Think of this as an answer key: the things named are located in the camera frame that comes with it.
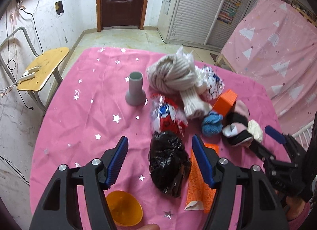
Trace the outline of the person's left hand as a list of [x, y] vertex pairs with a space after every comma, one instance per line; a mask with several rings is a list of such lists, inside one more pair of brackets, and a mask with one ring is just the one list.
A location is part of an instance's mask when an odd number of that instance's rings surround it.
[[148, 225], [145, 225], [141, 228], [139, 228], [138, 230], [160, 230], [159, 225], [155, 224], [155, 223], [150, 223]]

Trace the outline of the person's right hand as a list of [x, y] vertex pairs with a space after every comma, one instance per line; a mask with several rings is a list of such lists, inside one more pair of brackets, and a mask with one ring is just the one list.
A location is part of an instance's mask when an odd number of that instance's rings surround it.
[[305, 219], [308, 216], [310, 205], [300, 197], [285, 197], [286, 219], [288, 221], [297, 218]]

